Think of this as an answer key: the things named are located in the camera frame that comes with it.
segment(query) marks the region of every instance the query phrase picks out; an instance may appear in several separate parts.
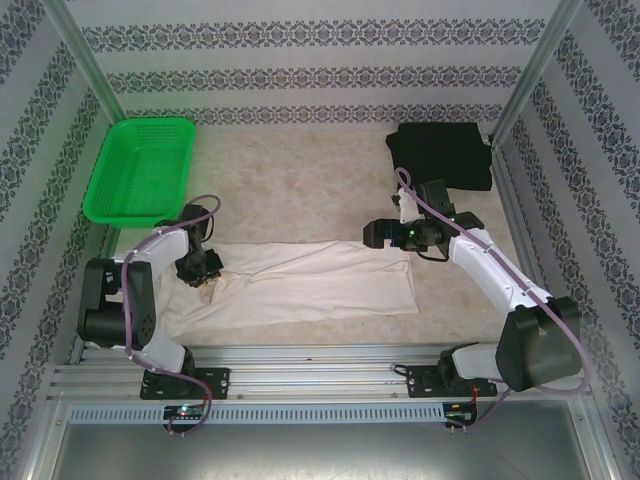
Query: vent slot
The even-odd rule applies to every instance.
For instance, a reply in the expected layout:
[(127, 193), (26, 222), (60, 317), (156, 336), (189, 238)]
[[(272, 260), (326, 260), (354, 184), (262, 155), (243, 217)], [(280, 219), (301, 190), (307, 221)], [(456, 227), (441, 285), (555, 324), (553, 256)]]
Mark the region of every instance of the vent slot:
[[(157, 425), (162, 422), (162, 405), (114, 405), (73, 407), (70, 424)], [(337, 424), (337, 423), (424, 423), (444, 422), (441, 403), (360, 405), (214, 405), (207, 423)], [(179, 421), (196, 423), (195, 420)]]

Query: metal frame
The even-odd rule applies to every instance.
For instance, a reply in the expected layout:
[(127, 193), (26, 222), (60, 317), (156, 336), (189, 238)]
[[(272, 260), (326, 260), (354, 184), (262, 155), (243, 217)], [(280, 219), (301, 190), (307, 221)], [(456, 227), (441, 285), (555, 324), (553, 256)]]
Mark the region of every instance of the metal frame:
[(42, 0), (42, 6), (67, 48), (73, 54), (89, 86), (93, 89), (98, 100), (100, 100), (100, 104), (109, 120), (112, 123), (117, 123), (127, 118), (124, 108), (122, 108), (118, 97), (113, 92), (91, 47), (89, 47), (80, 27), (78, 27), (73, 15), (71, 15), (67, 2), (65, 0)]
[(511, 125), (513, 125), (529, 100), (529, 95), (553, 56), (553, 51), (560, 43), (582, 3), (582, 0), (559, 1), (547, 24), (547, 28), (542, 32), (540, 41), (537, 43), (527, 66), (518, 80), (516, 88), (502, 109), (500, 118), (491, 134), (493, 142), (499, 145), (504, 141), (504, 137), (508, 134)]
[[(425, 405), (441, 408), (443, 402), (470, 399), (411, 399), (407, 395), (406, 380), (392, 370), (393, 365), (398, 363), (434, 364), (439, 353), (450, 346), (208, 347), (194, 348), (193, 352), (196, 363), (200, 366), (226, 366), (232, 370), (229, 399), (214, 402), (214, 408), (277, 408), (286, 411), (311, 406), (316, 409), (333, 406), (342, 410), (393, 407), (399, 411), (408, 411)], [(107, 410), (123, 411), (143, 405), (160, 407), (181, 403), (140, 400), (138, 393), (141, 380), (142, 370), (119, 352), (111, 350), (86, 349), (79, 365), (56, 367), (45, 400), (44, 414), (35, 435), (34, 447), (21, 478), (51, 478), (65, 430), (72, 423), (70, 420), (74, 408), (86, 409), (87, 406), (96, 405)], [(555, 382), (554, 386), (568, 389), (575, 387), (579, 381), (578, 377), (563, 379)], [(499, 390), (504, 390), (504, 386), (499, 385)], [(513, 395), (507, 401), (549, 399), (558, 400), (555, 396), (530, 390)], [(480, 402), (494, 400), (479, 399)], [(620, 478), (592, 397), (586, 394), (566, 401), (591, 478)], [(425, 420), (416, 416), (402, 421), (438, 421), (438, 418)], [(112, 421), (101, 419), (95, 423), (117, 424), (123, 423), (123, 420), (122, 416), (113, 415)]]

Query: beige floor surface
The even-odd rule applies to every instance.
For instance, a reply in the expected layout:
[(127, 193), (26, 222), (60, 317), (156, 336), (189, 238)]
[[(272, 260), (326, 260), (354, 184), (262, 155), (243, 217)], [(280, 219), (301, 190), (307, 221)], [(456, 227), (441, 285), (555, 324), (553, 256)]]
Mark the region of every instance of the beige floor surface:
[[(389, 132), (216, 134), (200, 128), (187, 198), (216, 193), (217, 243), (361, 240), (370, 220), (397, 218)], [(458, 212), (471, 210), (517, 264), (497, 192), (449, 190)], [(118, 251), (144, 236), (121, 234)], [(183, 335), (185, 345), (380, 344), (492, 341), (504, 319), (476, 284), (451, 262), (412, 258), (420, 313), (219, 330)]]

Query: black mounting bracket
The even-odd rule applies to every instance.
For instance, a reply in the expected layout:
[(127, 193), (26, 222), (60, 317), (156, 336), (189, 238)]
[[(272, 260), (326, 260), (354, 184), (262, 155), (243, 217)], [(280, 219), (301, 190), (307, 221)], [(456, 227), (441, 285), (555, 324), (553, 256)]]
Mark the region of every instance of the black mounting bracket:
[[(230, 375), (231, 370), (228, 368), (196, 368), (193, 376), (211, 389), (213, 396), (211, 400), (226, 400)], [(142, 400), (204, 399), (204, 390), (198, 385), (182, 380), (177, 382), (173, 377), (145, 370), (140, 387), (140, 398)]]
[(395, 365), (393, 371), (407, 379), (409, 398), (470, 397), (475, 388), (477, 397), (495, 397), (495, 383), (484, 378), (458, 380), (445, 384), (437, 365)]

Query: cable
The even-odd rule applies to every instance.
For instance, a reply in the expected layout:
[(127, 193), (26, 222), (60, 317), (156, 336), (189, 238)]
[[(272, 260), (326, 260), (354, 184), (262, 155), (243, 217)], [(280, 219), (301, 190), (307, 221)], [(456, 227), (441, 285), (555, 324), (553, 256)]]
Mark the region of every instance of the cable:
[(507, 388), (504, 391), (504, 393), (502, 394), (502, 396), (498, 399), (498, 401), (491, 406), (489, 411), (487, 413), (485, 413), (483, 416), (481, 416), (474, 423), (469, 425), (467, 427), (467, 430), (472, 429), (472, 428), (476, 428), (478, 425), (481, 425), (483, 422), (486, 422), (488, 418), (492, 417), (496, 413), (496, 411), (498, 410), (500, 405), (502, 405), (504, 403), (504, 401), (507, 399), (507, 397), (509, 395), (511, 395), (511, 392), (513, 392), (513, 390), (511, 388)]
[[(207, 418), (209, 418), (209, 414), (211, 413), (211, 400), (213, 398), (213, 395), (211, 393), (211, 389), (209, 388), (209, 386), (207, 384), (205, 384), (204, 382), (198, 380), (197, 378), (193, 378), (193, 377), (190, 377), (188, 375), (184, 375), (182, 373), (171, 372), (171, 371), (165, 370), (163, 368), (156, 368), (153, 365), (151, 365), (150, 363), (148, 363), (146, 360), (144, 360), (143, 358), (138, 356), (133, 351), (133, 348), (132, 348), (132, 343), (133, 343), (133, 325), (132, 325), (132, 322), (131, 322), (131, 302), (130, 302), (130, 298), (129, 298), (129, 280), (128, 280), (127, 272), (128, 272), (128, 269), (129, 269), (129, 264), (133, 260), (133, 257), (136, 255), (136, 253), (138, 253), (138, 251), (140, 251), (144, 247), (146, 247), (149, 243), (151, 243), (155, 239), (161, 237), (162, 235), (166, 235), (169, 232), (173, 232), (173, 231), (179, 230), (182, 227), (186, 227), (188, 225), (193, 225), (195, 223), (200, 223), (203, 220), (207, 220), (207, 219), (213, 217), (213, 215), (218, 210), (220, 210), (220, 205), (222, 204), (222, 202), (220, 201), (220, 198), (217, 195), (213, 195), (213, 194), (199, 195), (199, 196), (197, 196), (195, 198), (192, 198), (189, 202), (187, 202), (187, 205), (190, 205), (190, 204), (192, 204), (194, 202), (197, 202), (198, 200), (201, 200), (203, 198), (213, 198), (217, 202), (216, 206), (209, 213), (207, 213), (205, 215), (202, 215), (200, 217), (196, 217), (196, 218), (194, 218), (192, 220), (187, 220), (187, 221), (178, 223), (176, 225), (171, 225), (170, 227), (167, 227), (167, 228), (165, 228), (163, 230), (159, 230), (157, 232), (154, 232), (151, 235), (149, 235), (147, 238), (143, 239), (124, 258), (124, 261), (122, 262), (122, 270), (121, 270), (121, 274), (120, 274), (120, 284), (122, 286), (122, 311), (124, 313), (124, 330), (125, 330), (124, 353), (129, 357), (129, 360), (131, 360), (136, 365), (141, 366), (142, 368), (150, 370), (153, 373), (160, 373), (162, 375), (168, 375), (170, 377), (174, 377), (174, 378), (177, 378), (179, 380), (186, 380), (188, 382), (194, 383), (194, 384), (198, 385), (200, 388), (202, 388), (204, 390), (204, 392), (205, 392), (205, 402), (203, 402), (203, 403), (206, 403), (206, 405), (207, 405), (205, 413), (203, 413), (202, 417), (200, 418), (200, 421), (198, 423), (196, 423), (192, 428), (190, 428), (186, 432), (180, 432), (179, 435), (181, 437), (185, 437), (187, 435), (190, 435), (191, 433), (195, 432), (200, 427), (202, 427), (202, 425), (204, 425), (204, 423), (206, 422)], [(169, 435), (173, 436), (173, 434), (177, 433), (177, 432), (175, 432), (174, 430), (171, 429), (171, 425), (172, 424), (173, 424), (173, 421), (170, 421), (169, 425), (168, 425), (168, 430), (169, 430)]]
[[(476, 237), (466, 229), (462, 228), (457, 223), (449, 220), (447, 217), (442, 215), (440, 212), (438, 212), (437, 210), (429, 206), (424, 200), (422, 200), (410, 187), (411, 176), (409, 175), (409, 172), (407, 172), (404, 168), (396, 168), (395, 174), (396, 174), (396, 179), (398, 180), (398, 183), (402, 186), (404, 191), (407, 192), (409, 196), (413, 198), (421, 207), (423, 207), (427, 212), (429, 212), (431, 215), (436, 217), (441, 222), (445, 223), (446, 225), (460, 232), (460, 234), (471, 239), (476, 245), (478, 245), (480, 248), (485, 250), (489, 255), (491, 255), (494, 258), (494, 260), (498, 263), (498, 265), (500, 265), (500, 267), (505, 271), (505, 273), (507, 273), (511, 278), (513, 278), (516, 284), (524, 292), (526, 292), (526, 294), (542, 309), (544, 313), (547, 314), (549, 318), (551, 318), (551, 320), (555, 322), (556, 325), (558, 325), (560, 330), (563, 331), (563, 333), (567, 336), (571, 344), (575, 347), (576, 351), (578, 352), (578, 355), (580, 355), (580, 360), (582, 361), (582, 368), (584, 370), (584, 378), (582, 379), (582, 382), (580, 383), (580, 385), (578, 385), (576, 388), (572, 388), (569, 390), (558, 390), (556, 388), (545, 387), (544, 385), (539, 385), (536, 388), (543, 392), (553, 393), (557, 395), (578, 395), (584, 392), (589, 386), (589, 383), (591, 382), (591, 375), (592, 375), (591, 362), (589, 360), (587, 351), (580, 343), (580, 340), (578, 340), (578, 338), (573, 334), (571, 329), (553, 312), (553, 310), (551, 310), (547, 306), (547, 304), (540, 297), (538, 297), (538, 295), (536, 295), (529, 288), (529, 286), (520, 278), (520, 276), (513, 271), (513, 269), (509, 266), (509, 264), (505, 262), (504, 259), (497, 252), (493, 250), (493, 248), (491, 248), (489, 245), (484, 243), (482, 240), (480, 240), (478, 237)], [(498, 400), (498, 402), (496, 403), (496, 405), (499, 406), (502, 403), (502, 401), (504, 401), (504, 399), (507, 398), (507, 396), (509, 396), (510, 393), (511, 393), (511, 389), (508, 389), (503, 394), (504, 398), (501, 397), (500, 400)], [(491, 410), (489, 410), (487, 415), (493, 414), (492, 412), (495, 410), (496, 405), (494, 405), (494, 407)]]
[(478, 387), (476, 387), (475, 383), (471, 384), (471, 396), (471, 403), (473, 404), (472, 413), (478, 413)]
[(215, 219), (211, 217), (211, 230), (209, 230), (209, 235), (207, 235), (205, 238), (202, 239), (202, 243), (208, 242), (209, 240), (211, 240), (211, 237), (213, 236), (214, 220)]
[(446, 262), (446, 258), (436, 258), (436, 257), (427, 257), (426, 255), (421, 254), (420, 252), (416, 252), (420, 258), (423, 260), (429, 260), (430, 262)]

